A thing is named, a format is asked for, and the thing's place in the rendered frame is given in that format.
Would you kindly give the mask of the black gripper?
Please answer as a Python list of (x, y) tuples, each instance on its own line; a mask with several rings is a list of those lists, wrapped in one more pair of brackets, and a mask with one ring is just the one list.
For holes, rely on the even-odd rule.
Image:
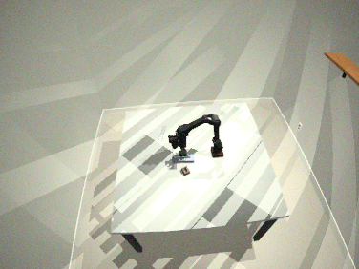
[(186, 141), (185, 142), (179, 142), (179, 145), (181, 148), (181, 150), (179, 150), (179, 156), (187, 156), (187, 150), (185, 149), (186, 147)]

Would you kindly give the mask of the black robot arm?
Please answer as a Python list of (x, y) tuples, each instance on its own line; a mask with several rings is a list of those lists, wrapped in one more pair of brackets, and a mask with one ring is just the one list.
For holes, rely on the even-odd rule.
[[(209, 117), (212, 120), (208, 119)], [(172, 148), (177, 149), (180, 147), (179, 142), (185, 142), (186, 137), (189, 136), (189, 132), (204, 123), (214, 125), (214, 137), (212, 137), (214, 152), (215, 154), (221, 154), (223, 149), (219, 130), (221, 121), (217, 114), (204, 114), (202, 117), (190, 122), (189, 124), (182, 124), (178, 126), (178, 128), (175, 130), (175, 134), (168, 135), (169, 143), (171, 143)]]

